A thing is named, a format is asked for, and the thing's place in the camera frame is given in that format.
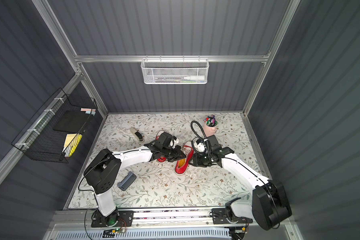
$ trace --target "black mounting plate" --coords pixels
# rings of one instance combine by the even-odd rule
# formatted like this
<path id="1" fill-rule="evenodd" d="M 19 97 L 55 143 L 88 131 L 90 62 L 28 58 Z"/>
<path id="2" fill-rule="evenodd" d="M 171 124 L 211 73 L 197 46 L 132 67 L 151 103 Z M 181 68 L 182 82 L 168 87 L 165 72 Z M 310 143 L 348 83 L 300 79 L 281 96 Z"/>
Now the black mounting plate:
<path id="1" fill-rule="evenodd" d="M 132 226 L 133 214 L 134 211 L 119 211 L 119 215 L 120 215 L 119 218 L 122 218 L 127 224 L 127 227 L 130 227 Z M 93 219 L 95 220 L 92 220 L 91 227 L 107 227 L 101 221 L 102 218 L 104 217 L 99 213 L 99 211 L 95 211 L 93 214 Z M 120 220 L 113 227 L 121 227 L 122 225 L 124 225 L 124 222 Z"/>
<path id="2" fill-rule="evenodd" d="M 213 224 L 236 224 L 236 223 L 242 223 L 245 225 L 245 223 L 253 223 L 253 219 L 246 218 L 245 220 L 241 217 L 237 222 L 229 222 L 225 215 L 225 208 L 216 208 L 212 209 L 210 212 L 211 216 L 214 216 Z"/>

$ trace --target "red sneaker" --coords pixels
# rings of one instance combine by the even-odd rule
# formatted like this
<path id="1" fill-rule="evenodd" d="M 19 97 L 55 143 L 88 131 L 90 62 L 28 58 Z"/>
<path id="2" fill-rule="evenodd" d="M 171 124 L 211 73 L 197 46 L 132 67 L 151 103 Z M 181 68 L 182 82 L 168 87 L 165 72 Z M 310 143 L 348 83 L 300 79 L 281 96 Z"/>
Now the red sneaker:
<path id="1" fill-rule="evenodd" d="M 167 160 L 166 157 L 160 157 L 160 158 L 157 159 L 158 162 L 165 162 L 166 160 Z"/>
<path id="2" fill-rule="evenodd" d="M 176 167 L 175 167 L 175 172 L 178 175 L 183 174 L 186 170 L 187 170 L 187 166 L 189 161 L 191 160 L 192 156 L 193 156 L 193 148 L 187 145 L 183 146 L 183 152 L 185 153 L 185 155 L 187 156 L 186 159 L 180 159 L 177 161 L 176 163 Z"/>

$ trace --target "white vent grille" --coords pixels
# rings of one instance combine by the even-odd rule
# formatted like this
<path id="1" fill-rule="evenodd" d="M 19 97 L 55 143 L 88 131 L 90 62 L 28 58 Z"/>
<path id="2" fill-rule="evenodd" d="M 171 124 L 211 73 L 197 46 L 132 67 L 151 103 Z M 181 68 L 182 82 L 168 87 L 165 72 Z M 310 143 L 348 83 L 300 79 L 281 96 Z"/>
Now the white vent grille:
<path id="1" fill-rule="evenodd" d="M 92 239 L 160 239 L 160 238 L 200 238 L 230 239 L 227 228 L 222 227 L 195 227 L 195 228 L 156 228 L 156 229 L 127 229 L 125 233 L 116 234 L 114 238 L 103 238 L 104 230 L 87 230 Z M 56 240 L 87 240 L 84 230 L 59 231 Z"/>
<path id="2" fill-rule="evenodd" d="M 146 84 L 206 84 L 209 62 L 151 62 L 143 59 L 141 70 Z"/>

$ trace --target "shoe lace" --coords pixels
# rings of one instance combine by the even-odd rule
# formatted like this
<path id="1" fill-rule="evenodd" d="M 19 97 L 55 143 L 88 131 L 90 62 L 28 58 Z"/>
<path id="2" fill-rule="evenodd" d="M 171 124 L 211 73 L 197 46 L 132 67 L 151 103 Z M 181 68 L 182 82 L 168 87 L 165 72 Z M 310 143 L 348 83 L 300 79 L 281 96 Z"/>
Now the shoe lace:
<path id="1" fill-rule="evenodd" d="M 191 152 L 192 148 L 189 146 L 184 145 L 183 146 L 183 152 L 185 153 L 186 156 L 188 156 L 188 154 Z"/>

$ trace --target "yellow shoe insole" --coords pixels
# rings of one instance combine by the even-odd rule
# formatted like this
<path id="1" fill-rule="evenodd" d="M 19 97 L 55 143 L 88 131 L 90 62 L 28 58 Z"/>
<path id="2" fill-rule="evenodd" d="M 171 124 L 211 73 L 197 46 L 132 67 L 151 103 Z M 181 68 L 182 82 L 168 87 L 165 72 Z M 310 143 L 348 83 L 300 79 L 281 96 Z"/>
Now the yellow shoe insole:
<path id="1" fill-rule="evenodd" d="M 182 167 L 185 164 L 185 158 L 179 160 L 178 167 Z"/>

